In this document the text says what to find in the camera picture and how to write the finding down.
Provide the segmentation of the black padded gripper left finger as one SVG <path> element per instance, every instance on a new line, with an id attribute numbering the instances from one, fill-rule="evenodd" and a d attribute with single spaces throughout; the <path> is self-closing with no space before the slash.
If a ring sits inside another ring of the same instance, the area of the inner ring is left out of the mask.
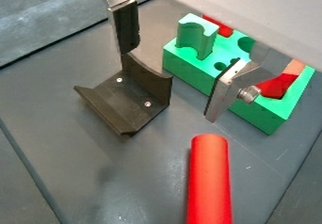
<path id="1" fill-rule="evenodd" d="M 136 0 L 102 0 L 114 28 L 117 50 L 121 55 L 139 46 L 139 10 Z"/>

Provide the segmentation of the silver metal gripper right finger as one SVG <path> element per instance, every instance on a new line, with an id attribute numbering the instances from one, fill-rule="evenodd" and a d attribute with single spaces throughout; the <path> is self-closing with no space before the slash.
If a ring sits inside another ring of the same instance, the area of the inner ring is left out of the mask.
<path id="1" fill-rule="evenodd" d="M 236 99 L 251 104 L 260 90 L 257 83 L 276 77 L 291 62 L 291 57 L 256 41 L 249 50 L 249 62 L 237 60 L 213 82 L 204 108 L 204 118 L 213 122 Z"/>

